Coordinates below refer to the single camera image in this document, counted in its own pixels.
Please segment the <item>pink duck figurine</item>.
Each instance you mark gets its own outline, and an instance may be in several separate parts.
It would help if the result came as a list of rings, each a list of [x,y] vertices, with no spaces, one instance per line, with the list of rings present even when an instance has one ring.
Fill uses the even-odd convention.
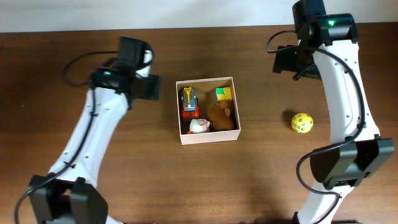
[[[206,119],[192,119],[187,134],[201,134],[210,131],[210,122]]]

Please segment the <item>brown plush toy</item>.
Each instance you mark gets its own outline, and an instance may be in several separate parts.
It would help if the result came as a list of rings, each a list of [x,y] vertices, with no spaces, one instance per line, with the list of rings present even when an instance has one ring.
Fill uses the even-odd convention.
[[[232,100],[220,100],[208,109],[210,126],[215,131],[234,129],[234,103]]]

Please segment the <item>yellow letter ball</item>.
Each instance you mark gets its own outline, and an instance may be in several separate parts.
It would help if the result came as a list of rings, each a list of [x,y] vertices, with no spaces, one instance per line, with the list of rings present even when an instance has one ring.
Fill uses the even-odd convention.
[[[313,128],[313,118],[307,113],[298,113],[293,116],[291,126],[296,133],[308,133]]]

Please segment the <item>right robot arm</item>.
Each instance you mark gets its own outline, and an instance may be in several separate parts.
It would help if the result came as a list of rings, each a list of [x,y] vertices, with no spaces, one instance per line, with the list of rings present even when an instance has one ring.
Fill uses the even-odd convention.
[[[298,44],[275,50],[273,71],[322,81],[331,141],[303,157],[314,183],[292,221],[331,223],[343,199],[393,155],[394,143],[381,137],[366,101],[353,16],[328,14],[321,0],[299,0],[292,11]]]

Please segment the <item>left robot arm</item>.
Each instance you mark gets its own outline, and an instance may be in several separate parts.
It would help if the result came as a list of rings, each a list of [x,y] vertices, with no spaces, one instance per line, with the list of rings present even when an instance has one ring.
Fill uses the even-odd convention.
[[[121,37],[113,54],[89,76],[85,107],[62,154],[21,197],[30,200],[37,223],[117,222],[97,190],[100,166],[121,118],[135,100],[158,100],[161,79],[150,73],[154,51],[147,42]]]

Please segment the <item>multicoloured puzzle cube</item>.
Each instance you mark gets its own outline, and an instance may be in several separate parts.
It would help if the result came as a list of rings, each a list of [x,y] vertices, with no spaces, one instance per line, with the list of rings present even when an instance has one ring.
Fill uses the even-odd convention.
[[[216,101],[232,100],[232,91],[230,87],[218,87],[215,89]]]

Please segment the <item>red toy fire truck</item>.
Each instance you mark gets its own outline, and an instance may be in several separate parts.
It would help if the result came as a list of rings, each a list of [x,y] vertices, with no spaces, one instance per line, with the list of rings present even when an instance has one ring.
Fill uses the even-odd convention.
[[[197,94],[192,87],[182,88],[180,102],[183,121],[191,121],[200,117]]]

